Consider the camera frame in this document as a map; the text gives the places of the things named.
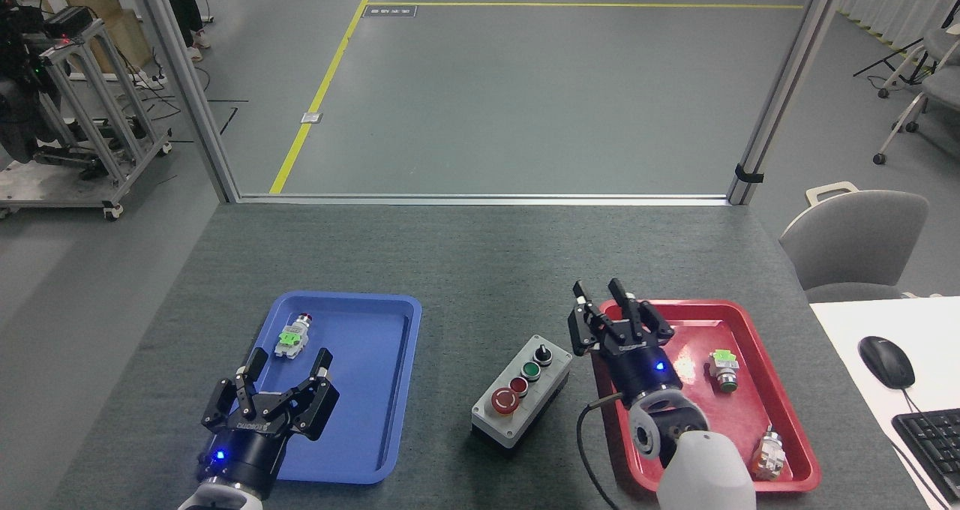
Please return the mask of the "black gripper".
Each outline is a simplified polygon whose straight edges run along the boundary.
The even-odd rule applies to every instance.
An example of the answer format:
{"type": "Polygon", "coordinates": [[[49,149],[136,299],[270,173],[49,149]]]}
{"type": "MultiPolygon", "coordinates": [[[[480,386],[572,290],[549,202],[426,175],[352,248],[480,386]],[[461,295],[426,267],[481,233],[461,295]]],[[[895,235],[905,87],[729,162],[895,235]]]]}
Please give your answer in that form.
{"type": "Polygon", "coordinates": [[[582,280],[574,283],[577,302],[567,319],[573,353],[583,356],[597,347],[614,387],[622,393],[624,407],[633,407],[638,398],[652,392],[683,389],[663,349],[675,329],[650,301],[627,292],[618,278],[611,278],[607,288],[620,307],[622,319],[618,321],[598,307],[582,280]]]}
{"type": "Polygon", "coordinates": [[[327,376],[333,354],[326,347],[319,350],[291,400],[277,391],[255,394],[254,383],[268,358],[262,347],[254,347],[247,363],[214,387],[202,412],[201,425],[212,432],[212,439],[196,459],[198,482],[268,499],[292,435],[297,432],[310,441],[321,437],[340,397],[327,376]]]}

